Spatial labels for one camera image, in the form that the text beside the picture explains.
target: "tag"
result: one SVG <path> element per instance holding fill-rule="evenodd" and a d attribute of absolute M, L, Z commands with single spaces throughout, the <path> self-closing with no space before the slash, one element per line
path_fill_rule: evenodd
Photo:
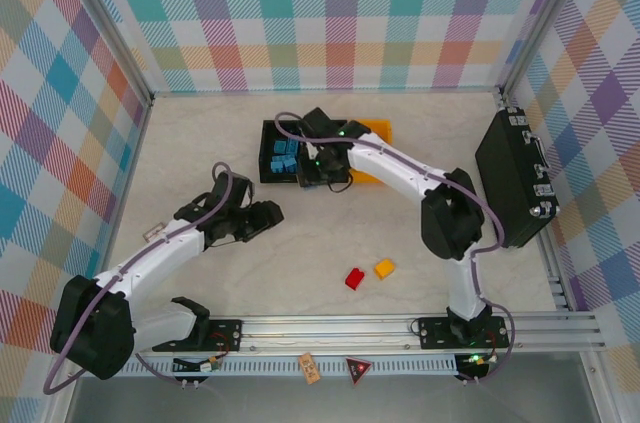
<path fill-rule="evenodd" d="M 304 373 L 307 384 L 311 385 L 320 379 L 318 367 L 316 366 L 315 361 L 313 361 L 310 353 L 305 353 L 298 357 L 298 362 L 302 367 L 302 373 Z"/>
<path fill-rule="evenodd" d="M 163 223 L 163 222 L 158 223 L 156 226 L 154 226 L 149 231 L 147 231 L 144 235 L 142 235 L 142 237 L 144 238 L 144 241 L 146 241 L 147 243 L 150 243 L 152 240 L 155 240 L 155 238 L 160 234 L 162 230 L 166 228 L 166 226 L 167 226 L 166 223 Z"/>
<path fill-rule="evenodd" d="M 367 371 L 371 369 L 372 363 L 370 361 L 358 360 L 357 358 L 346 358 L 347 368 L 349 368 L 349 375 L 353 386 L 356 386 L 362 377 L 367 374 Z"/>

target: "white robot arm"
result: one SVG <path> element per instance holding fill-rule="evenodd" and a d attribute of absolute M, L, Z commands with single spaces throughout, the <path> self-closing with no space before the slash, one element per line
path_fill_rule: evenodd
<path fill-rule="evenodd" d="M 280 122 L 278 125 L 286 132 Z M 299 156 L 301 186 L 346 182 L 348 171 L 354 169 L 376 177 L 419 206 L 422 240 L 445 260 L 452 333 L 462 344 L 483 334 L 491 308 L 477 295 L 470 255 L 482 236 L 484 216 L 470 198 L 443 184 L 453 181 L 475 193 L 469 175 L 460 169 L 445 173 L 421 163 L 356 121 L 340 127 L 319 108 L 300 118 L 297 126 L 304 135 L 297 138 L 314 147 L 312 157 L 307 147 Z"/>
<path fill-rule="evenodd" d="M 215 241 L 233 236 L 236 241 L 247 242 L 284 219 L 274 202 L 252 202 L 253 184 L 249 179 L 232 176 L 221 173 L 211 192 L 180 208 L 154 241 L 134 256 L 139 259 L 128 271 L 125 266 L 134 257 L 92 280 L 83 276 L 71 279 L 62 294 L 51 348 L 63 351 L 82 313 L 98 292 L 112 284 L 73 341 L 67 355 L 70 360 L 106 379 L 117 373 L 132 353 L 162 343 L 188 340 L 197 349 L 209 336 L 206 308 L 184 297 L 147 312 L 142 311 L 142 303 L 171 273 Z M 229 184 L 228 198 L 222 204 Z M 219 211 L 207 217 L 218 205 L 222 205 Z M 193 227 L 176 232 L 188 226 Z M 114 277 L 119 280 L 110 283 Z"/>
<path fill-rule="evenodd" d="M 391 148 L 375 133 L 366 133 L 358 139 L 375 143 L 383 148 Z M 420 163 L 396 149 L 393 149 L 393 151 L 406 160 L 424 168 L 428 174 L 445 176 L 443 170 Z M 347 151 L 347 156 L 351 168 L 376 177 L 409 198 L 416 206 L 422 204 L 428 191 L 435 191 L 440 186 L 439 182 L 425 178 L 407 165 L 390 157 L 387 153 L 375 151 L 367 146 L 354 145 L 353 148 Z M 475 245 L 476 243 L 472 243 L 469 246 L 462 259 L 449 258 L 445 261 L 444 266 L 449 281 L 449 309 L 467 321 L 476 318 L 486 307 L 476 295 L 471 276 L 469 255 Z"/>

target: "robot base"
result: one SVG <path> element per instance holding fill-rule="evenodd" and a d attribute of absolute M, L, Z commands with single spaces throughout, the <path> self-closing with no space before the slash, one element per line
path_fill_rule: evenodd
<path fill-rule="evenodd" d="M 469 342 L 462 343 L 451 331 L 451 320 L 445 317 L 429 317 L 418 319 L 418 334 L 420 335 L 420 348 L 423 350 L 451 350 L 451 349 L 492 349 L 495 338 L 496 348 L 507 348 L 509 336 L 504 318 L 492 316 L 487 320 L 485 329 L 478 337 Z"/>

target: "metal frame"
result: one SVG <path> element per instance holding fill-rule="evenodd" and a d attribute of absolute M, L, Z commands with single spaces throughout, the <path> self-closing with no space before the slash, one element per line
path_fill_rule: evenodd
<path fill-rule="evenodd" d="M 155 98 L 152 98 L 147 108 L 144 111 L 144 116 L 142 117 L 142 120 L 140 121 L 140 136 L 138 137 L 138 141 L 136 142 L 136 147 L 133 150 L 131 167 L 129 168 L 129 175 L 127 175 L 127 181 L 125 181 L 124 189 L 122 190 L 122 197 L 118 201 L 118 206 L 116 207 L 115 218 L 113 220 L 113 225 L 111 226 L 111 231 L 109 234 L 109 242 L 107 243 L 107 248 L 104 252 L 104 257 L 102 258 L 100 272 L 108 269 L 107 266 L 109 264 L 109 260 L 111 259 L 111 253 L 113 252 L 113 247 L 116 243 L 116 239 L 114 236 L 118 234 L 118 230 L 120 229 L 120 222 L 122 221 L 122 216 L 124 215 L 125 202 L 127 201 L 127 198 L 129 196 L 129 191 L 131 190 L 131 185 L 133 184 L 133 177 L 136 171 L 136 167 L 138 166 L 140 153 L 142 152 L 142 144 L 144 143 L 144 137 L 147 134 L 147 128 L 149 126 L 149 120 L 151 119 L 151 111 L 153 111 L 154 101 L 155 101 Z"/>
<path fill-rule="evenodd" d="M 145 80 L 135 58 L 129 50 L 129 46 L 118 31 L 118 27 L 111 18 L 109 10 L 103 0 L 82 0 L 83 6 L 93 18 L 98 31 L 103 35 L 122 71 L 148 106 L 153 101 L 153 90 Z"/>
<path fill-rule="evenodd" d="M 533 61 L 544 37 L 547 34 L 549 28 L 553 26 L 556 21 L 556 17 L 560 13 L 560 10 L 564 6 L 567 0 L 547 0 L 544 7 L 540 11 L 535 25 L 531 30 L 531 34 L 527 39 L 522 51 L 518 55 L 518 58 L 513 63 L 511 71 L 505 80 L 504 87 L 502 88 L 503 94 L 506 96 L 507 101 L 509 95 L 513 92 L 517 84 L 520 82 L 525 72 L 529 68 L 529 65 Z"/>
<path fill-rule="evenodd" d="M 380 93 L 397 93 L 397 94 L 411 94 L 411 93 L 495 93 L 497 91 L 497 89 L 495 87 L 491 87 L 491 86 L 463 86 L 460 88 L 455 88 L 455 87 L 451 87 L 451 88 L 423 88 L 423 89 L 415 89 L 415 88 L 408 88 L 406 90 L 401 90 L 401 89 L 397 89 L 397 90 L 372 90 L 372 89 L 349 89 L 349 90 L 344 90 L 344 89 L 338 89 L 338 90 L 329 90 L 329 89 L 323 89 L 323 90 L 313 90 L 313 89 L 307 89 L 307 90 L 300 90 L 300 91 L 296 91 L 295 93 L 297 95 L 320 95 L 320 94 L 327 94 L 327 93 L 331 93 L 331 94 L 349 94 L 352 95 L 354 93 L 369 93 L 369 94 L 380 94 Z M 277 90 L 251 90 L 251 94 L 252 95 L 273 95 L 274 92 L 278 92 Z M 171 91 L 158 91 L 154 94 L 154 96 L 156 98 L 204 98 L 204 97 L 210 97 L 210 96 L 228 96 L 228 97 L 233 97 L 233 96 L 246 96 L 247 92 L 243 92 L 243 91 L 228 91 L 228 92 L 224 92 L 224 91 L 184 91 L 184 92 L 179 92 L 179 93 L 175 93 L 175 92 L 171 92 Z"/>
<path fill-rule="evenodd" d="M 147 129 L 154 94 L 137 66 L 133 55 L 123 40 L 115 23 L 102 0 L 82 0 L 91 13 L 96 26 L 109 42 L 111 49 L 121 64 L 123 71 L 132 82 L 135 90 L 146 102 L 149 108 L 141 126 L 141 136 L 136 147 L 130 174 L 125 186 L 123 200 L 126 199 L 133 179 L 136 162 L 140 154 L 144 135 Z M 540 12 L 531 36 L 520 56 L 513 65 L 507 77 L 504 88 L 491 89 L 485 87 L 461 88 L 452 91 L 493 91 L 498 109 L 508 105 L 509 95 L 525 74 L 535 53 L 540 47 L 547 30 L 553 25 L 560 9 L 566 0 L 547 0 L 547 4 Z M 177 96 L 175 94 L 159 93 L 155 96 Z M 202 93 L 190 96 L 202 96 Z M 116 215 L 114 231 L 122 217 L 123 205 Z M 566 276 L 558 264 L 557 248 L 548 230 L 538 236 L 540 252 L 549 277 L 551 291 L 558 311 L 533 312 L 515 314 L 516 342 L 515 352 L 579 352 L 585 367 L 585 374 L 589 382 L 598 412 L 602 421 L 607 423 L 623 423 L 632 421 L 631 415 L 621 414 L 625 406 L 620 401 L 620 395 L 612 391 L 615 380 L 607 363 L 608 356 L 603 335 L 600 332 L 595 316 L 590 312 L 569 311 L 575 308 L 575 300 L 566 284 Z M 113 241 L 107 248 L 107 255 L 111 252 Z M 266 362 L 264 368 L 271 362 L 284 361 L 310 351 L 320 362 L 331 362 L 346 354 L 367 356 L 369 358 L 384 358 L 389 361 L 419 362 L 422 360 L 449 358 L 454 353 L 464 353 L 464 350 L 421 350 L 419 339 L 410 330 L 411 322 L 417 317 L 442 315 L 377 315 L 377 316 L 285 316 L 285 317 L 248 317 L 243 318 L 243 340 L 240 352 L 229 357 L 235 366 L 229 373 L 238 373 L 243 362 Z M 196 356 L 197 353 L 181 353 L 179 356 Z M 145 356 L 155 364 L 162 366 L 173 354 L 145 353 Z M 66 371 L 72 371 L 67 362 Z M 135 367 L 125 366 L 125 371 L 116 376 L 131 376 Z M 68 403 L 73 393 L 70 386 L 57 398 L 49 399 L 49 407 L 44 412 L 44 421 L 60 421 L 66 413 Z"/>

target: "plaid wallpaper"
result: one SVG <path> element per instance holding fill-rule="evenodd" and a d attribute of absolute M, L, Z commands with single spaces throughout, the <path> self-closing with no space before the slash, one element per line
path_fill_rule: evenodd
<path fill-rule="evenodd" d="M 516 91 L 547 143 L 553 222 L 579 309 L 594 310 L 640 413 L 640 0 L 568 0 Z"/>
<path fill-rule="evenodd" d="M 173 92 L 493 87 L 526 1 L 105 0 Z"/>
<path fill-rule="evenodd" d="M 527 42 L 527 40 L 529 39 L 529 36 L 531 35 L 531 30 L 533 29 L 533 25 L 538 20 L 540 11 L 542 10 L 542 8 L 544 8 L 544 5 L 546 3 L 547 3 L 547 0 L 536 0 L 535 3 L 531 6 L 531 9 L 529 10 L 529 14 L 527 15 L 527 18 L 524 24 L 520 28 L 520 32 L 518 33 L 518 38 L 516 39 L 516 42 L 511 48 L 511 51 L 509 52 L 509 56 L 507 57 L 507 61 L 504 67 L 502 68 L 502 72 L 500 73 L 500 77 L 496 82 L 497 86 L 502 87 L 506 83 L 507 77 L 509 76 L 511 69 L 513 68 L 513 64 L 516 62 L 516 60 L 520 56 L 520 52 L 522 51 L 524 44 Z"/>
<path fill-rule="evenodd" d="M 0 8 L 0 422 L 30 422 L 62 287 L 99 268 L 143 104 L 80 0 Z"/>

